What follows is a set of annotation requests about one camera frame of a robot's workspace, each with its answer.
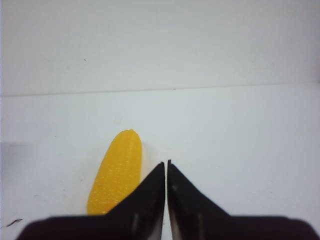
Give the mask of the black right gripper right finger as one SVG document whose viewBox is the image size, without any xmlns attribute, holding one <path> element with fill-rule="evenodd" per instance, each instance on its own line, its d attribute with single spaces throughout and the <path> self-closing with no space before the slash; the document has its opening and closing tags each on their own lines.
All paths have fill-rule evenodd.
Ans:
<svg viewBox="0 0 320 240">
<path fill-rule="evenodd" d="M 230 215 L 167 162 L 167 204 L 174 240 L 318 240 L 307 222 L 284 216 Z"/>
</svg>

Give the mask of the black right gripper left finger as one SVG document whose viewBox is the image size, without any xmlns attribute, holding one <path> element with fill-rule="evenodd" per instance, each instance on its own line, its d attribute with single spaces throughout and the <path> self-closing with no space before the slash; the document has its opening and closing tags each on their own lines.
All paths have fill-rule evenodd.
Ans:
<svg viewBox="0 0 320 240">
<path fill-rule="evenodd" d="M 58 216 L 28 224 L 19 240 L 159 240 L 165 208 L 165 165 L 104 215 Z"/>
</svg>

